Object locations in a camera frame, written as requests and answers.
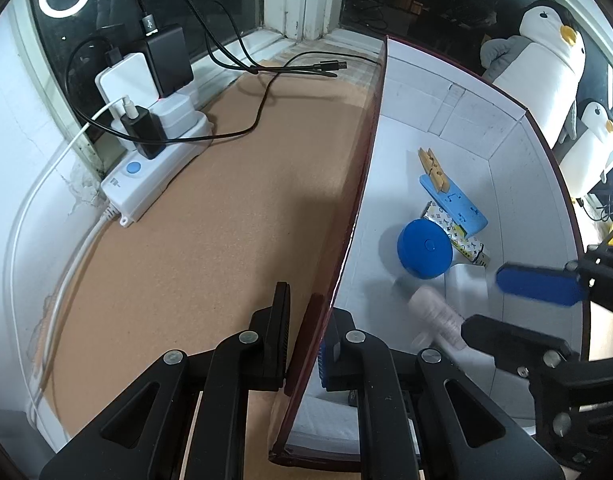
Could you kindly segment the pink white small bottle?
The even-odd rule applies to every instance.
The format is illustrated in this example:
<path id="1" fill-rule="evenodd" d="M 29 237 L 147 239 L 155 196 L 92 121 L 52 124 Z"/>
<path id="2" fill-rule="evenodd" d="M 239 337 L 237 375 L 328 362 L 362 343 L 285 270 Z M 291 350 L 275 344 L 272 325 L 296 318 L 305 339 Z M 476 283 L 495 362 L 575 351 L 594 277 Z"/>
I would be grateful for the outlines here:
<path id="1" fill-rule="evenodd" d="M 435 336 L 440 336 L 456 350 L 467 347 L 461 336 L 465 320 L 434 288 L 419 287 L 408 300 L 408 307 Z"/>

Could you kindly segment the white patterned lighter case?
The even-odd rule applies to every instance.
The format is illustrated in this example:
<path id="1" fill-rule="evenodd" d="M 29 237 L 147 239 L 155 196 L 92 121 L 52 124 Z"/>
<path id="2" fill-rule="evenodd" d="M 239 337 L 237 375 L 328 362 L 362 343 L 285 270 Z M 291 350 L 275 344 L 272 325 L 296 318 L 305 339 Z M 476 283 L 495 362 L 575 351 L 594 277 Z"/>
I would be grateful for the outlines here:
<path id="1" fill-rule="evenodd" d="M 463 257 L 476 266 L 488 266 L 491 259 L 485 249 L 485 245 L 477 237 L 466 235 L 466 231 L 456 223 L 451 216 L 444 211 L 434 200 L 429 200 L 422 211 L 421 217 L 430 220 L 440 226 L 454 248 Z"/>

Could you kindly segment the light blue plastic plate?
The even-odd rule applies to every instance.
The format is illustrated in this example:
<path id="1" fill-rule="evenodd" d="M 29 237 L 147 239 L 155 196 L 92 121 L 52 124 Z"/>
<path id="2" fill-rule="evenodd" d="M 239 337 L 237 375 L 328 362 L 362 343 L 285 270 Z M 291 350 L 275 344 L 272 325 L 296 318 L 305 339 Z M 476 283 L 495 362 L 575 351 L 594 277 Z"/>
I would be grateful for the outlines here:
<path id="1" fill-rule="evenodd" d="M 419 183 L 429 193 L 437 206 L 443 209 L 457 226 L 463 236 L 470 238 L 480 233 L 489 224 L 489 220 L 468 196 L 450 178 L 447 178 L 448 191 L 436 191 L 428 174 L 421 174 Z"/>

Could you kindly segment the blue round lid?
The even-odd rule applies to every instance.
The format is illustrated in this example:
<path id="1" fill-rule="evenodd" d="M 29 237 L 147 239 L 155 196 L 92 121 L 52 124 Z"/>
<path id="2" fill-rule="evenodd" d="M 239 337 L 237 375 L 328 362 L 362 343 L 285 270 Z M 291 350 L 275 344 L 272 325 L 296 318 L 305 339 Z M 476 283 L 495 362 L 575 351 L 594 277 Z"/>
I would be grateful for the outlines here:
<path id="1" fill-rule="evenodd" d="M 396 252 L 411 275 L 431 280 L 444 274 L 453 262 L 453 245 L 434 222 L 420 218 L 407 223 L 399 233 Z"/>

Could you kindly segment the red cardboard box white inside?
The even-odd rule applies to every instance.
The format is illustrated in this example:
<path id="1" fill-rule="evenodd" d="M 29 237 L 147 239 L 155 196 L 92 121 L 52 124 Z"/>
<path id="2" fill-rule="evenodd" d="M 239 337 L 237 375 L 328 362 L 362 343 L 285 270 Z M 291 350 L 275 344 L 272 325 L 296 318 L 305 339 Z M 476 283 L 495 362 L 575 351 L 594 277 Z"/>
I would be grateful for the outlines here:
<path id="1" fill-rule="evenodd" d="M 533 114 L 508 91 L 435 54 L 384 40 L 341 209 L 277 401 L 271 459 L 353 471 L 357 415 L 345 392 L 325 389 L 318 348 L 332 309 L 390 348 L 438 344 L 524 429 L 533 400 L 524 376 L 467 348 L 442 314 L 410 305 L 433 289 L 461 316 L 589 346 L 589 309 L 558 308 L 502 292 L 504 263 L 560 268 L 582 252 L 561 172 Z"/>

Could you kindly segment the wooden clothespin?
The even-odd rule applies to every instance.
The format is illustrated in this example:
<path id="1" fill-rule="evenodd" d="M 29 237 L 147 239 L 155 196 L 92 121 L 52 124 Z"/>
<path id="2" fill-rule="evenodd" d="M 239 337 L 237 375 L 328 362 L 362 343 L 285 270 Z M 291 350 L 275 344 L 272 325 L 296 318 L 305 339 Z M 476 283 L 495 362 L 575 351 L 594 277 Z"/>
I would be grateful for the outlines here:
<path id="1" fill-rule="evenodd" d="M 451 182 L 444 174 L 440 162 L 435 157 L 433 151 L 419 148 L 418 157 L 420 159 L 425 174 L 430 178 L 433 188 L 436 192 L 448 192 L 451 188 Z"/>

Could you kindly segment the black cylinder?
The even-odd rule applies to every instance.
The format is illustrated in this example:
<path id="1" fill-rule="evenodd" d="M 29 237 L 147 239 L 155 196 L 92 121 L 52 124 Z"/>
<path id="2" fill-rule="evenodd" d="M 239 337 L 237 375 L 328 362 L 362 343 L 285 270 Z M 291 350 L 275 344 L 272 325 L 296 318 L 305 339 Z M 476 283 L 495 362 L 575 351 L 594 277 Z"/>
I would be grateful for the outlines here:
<path id="1" fill-rule="evenodd" d="M 349 395 L 347 396 L 347 403 L 349 403 L 349 406 L 352 406 L 352 408 L 357 407 L 358 402 L 357 402 L 357 391 L 356 390 L 351 390 L 349 392 Z"/>

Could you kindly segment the small plush penguin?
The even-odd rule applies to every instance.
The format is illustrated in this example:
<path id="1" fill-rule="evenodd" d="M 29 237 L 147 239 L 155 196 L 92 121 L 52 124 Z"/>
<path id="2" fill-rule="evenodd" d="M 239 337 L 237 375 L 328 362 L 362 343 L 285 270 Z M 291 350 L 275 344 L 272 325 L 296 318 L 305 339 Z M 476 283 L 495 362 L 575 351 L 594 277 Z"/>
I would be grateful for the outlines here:
<path id="1" fill-rule="evenodd" d="M 560 171 L 572 198 L 582 198 L 605 175 L 613 150 L 613 116 L 600 102 L 586 100 L 577 110 L 575 139 L 568 131 Z"/>

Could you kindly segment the large plush penguin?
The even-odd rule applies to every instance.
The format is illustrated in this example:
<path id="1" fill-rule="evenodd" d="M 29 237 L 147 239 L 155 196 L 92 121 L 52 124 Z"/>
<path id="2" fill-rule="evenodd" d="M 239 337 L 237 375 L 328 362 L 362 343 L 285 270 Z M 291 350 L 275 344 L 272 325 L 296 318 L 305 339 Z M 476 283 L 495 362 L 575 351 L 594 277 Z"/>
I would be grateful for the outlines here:
<path id="1" fill-rule="evenodd" d="M 565 6 L 534 1 L 522 14 L 519 32 L 482 44 L 480 61 L 483 78 L 527 107 L 549 146 L 564 133 L 576 133 L 586 47 Z"/>

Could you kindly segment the white power strip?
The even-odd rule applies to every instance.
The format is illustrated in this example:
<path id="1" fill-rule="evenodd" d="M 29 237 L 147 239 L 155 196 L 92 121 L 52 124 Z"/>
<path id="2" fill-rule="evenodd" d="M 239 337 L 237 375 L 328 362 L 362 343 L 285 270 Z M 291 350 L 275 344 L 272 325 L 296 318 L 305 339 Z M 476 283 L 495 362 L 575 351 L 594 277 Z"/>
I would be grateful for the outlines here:
<path id="1" fill-rule="evenodd" d="M 184 134 L 183 139 L 210 136 L 209 140 L 166 145 L 153 159 L 137 151 L 129 152 L 102 181 L 101 191 L 118 212 L 123 228 L 142 218 L 177 174 L 210 146 L 213 125 L 203 113 L 195 112 L 195 116 L 198 122 Z"/>

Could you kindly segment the white cube adapter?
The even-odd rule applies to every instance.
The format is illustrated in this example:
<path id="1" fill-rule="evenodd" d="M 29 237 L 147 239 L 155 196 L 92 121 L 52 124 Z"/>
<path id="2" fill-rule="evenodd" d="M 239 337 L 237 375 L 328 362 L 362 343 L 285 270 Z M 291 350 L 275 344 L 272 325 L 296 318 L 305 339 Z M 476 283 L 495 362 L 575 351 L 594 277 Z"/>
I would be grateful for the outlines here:
<path id="1" fill-rule="evenodd" d="M 150 107 L 168 139 L 177 139 L 197 125 L 198 116 L 192 100 L 186 94 L 174 92 L 157 100 Z"/>

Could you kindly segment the small black plug charger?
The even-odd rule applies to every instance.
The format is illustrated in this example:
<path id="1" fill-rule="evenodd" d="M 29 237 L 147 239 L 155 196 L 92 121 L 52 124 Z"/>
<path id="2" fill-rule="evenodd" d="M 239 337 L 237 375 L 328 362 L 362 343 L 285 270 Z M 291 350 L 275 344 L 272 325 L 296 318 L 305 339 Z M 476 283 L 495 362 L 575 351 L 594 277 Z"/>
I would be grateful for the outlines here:
<path id="1" fill-rule="evenodd" d="M 149 110 L 132 101 L 124 104 L 124 110 L 121 122 L 128 136 L 133 138 L 137 151 L 146 159 L 155 159 L 164 150 L 166 139 L 160 124 Z"/>

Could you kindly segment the white power adapter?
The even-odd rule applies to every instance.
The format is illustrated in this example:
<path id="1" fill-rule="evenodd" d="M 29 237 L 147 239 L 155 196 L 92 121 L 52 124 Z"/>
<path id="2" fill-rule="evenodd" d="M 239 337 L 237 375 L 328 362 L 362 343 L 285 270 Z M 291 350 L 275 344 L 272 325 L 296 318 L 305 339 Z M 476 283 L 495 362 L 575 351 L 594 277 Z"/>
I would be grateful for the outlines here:
<path id="1" fill-rule="evenodd" d="M 134 104 L 149 108 L 160 99 L 145 55 L 130 53 L 120 62 L 107 67 L 95 77 L 96 87 L 106 103 L 114 102 L 110 113 L 114 119 L 124 114 L 123 96 Z"/>

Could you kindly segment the black power adapter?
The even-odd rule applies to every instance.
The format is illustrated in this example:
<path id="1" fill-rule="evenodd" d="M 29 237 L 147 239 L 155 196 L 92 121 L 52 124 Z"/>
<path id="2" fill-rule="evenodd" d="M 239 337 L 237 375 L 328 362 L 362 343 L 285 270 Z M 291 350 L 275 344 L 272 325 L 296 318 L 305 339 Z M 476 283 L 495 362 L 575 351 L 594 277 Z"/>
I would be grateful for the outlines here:
<path id="1" fill-rule="evenodd" d="M 161 98 L 192 82 L 192 66 L 183 27 L 172 25 L 147 36 L 140 44 Z"/>

